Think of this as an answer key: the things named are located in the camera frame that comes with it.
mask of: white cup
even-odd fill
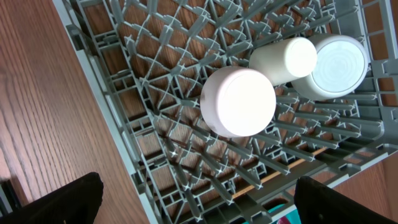
[[[310,100],[342,97],[355,90],[368,71],[365,48],[352,37],[318,34],[309,38],[318,52],[318,63],[307,77],[292,82]]]
[[[249,68],[263,73],[276,86],[309,75],[317,58],[308,39],[294,37],[256,49],[250,56]]]
[[[275,113],[271,82],[260,72],[223,67],[204,84],[200,110],[206,124],[220,136],[252,136],[264,130]]]

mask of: round container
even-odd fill
[[[307,77],[292,82],[295,90],[310,100],[345,96],[355,90],[368,70],[368,55],[357,40],[345,35],[310,37],[318,52],[318,63]]]
[[[217,134],[252,136],[270,123],[276,107],[275,91],[261,73],[242,67],[223,67],[204,84],[200,110]]]
[[[276,86],[309,75],[317,58],[308,39],[295,37],[256,49],[250,56],[249,68],[263,73]]]

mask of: dish rack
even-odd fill
[[[295,209],[298,177],[334,187],[398,150],[390,1],[53,3],[151,223],[271,223]],[[372,7],[380,21],[366,20]],[[275,116],[261,133],[226,139],[210,131],[199,96],[212,72],[247,67],[257,47],[326,32],[369,52],[355,92],[311,101],[288,83],[275,88]]]

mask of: wooden surface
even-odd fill
[[[51,1],[0,2],[0,149],[0,180],[12,179],[23,204],[96,171],[104,182],[96,223],[147,222]],[[384,169],[336,190],[391,218],[396,191]]]

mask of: wooden table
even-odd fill
[[[95,171],[96,223],[148,222],[51,1],[0,2],[0,149],[0,180],[24,205]],[[385,166],[336,190],[391,218]]]

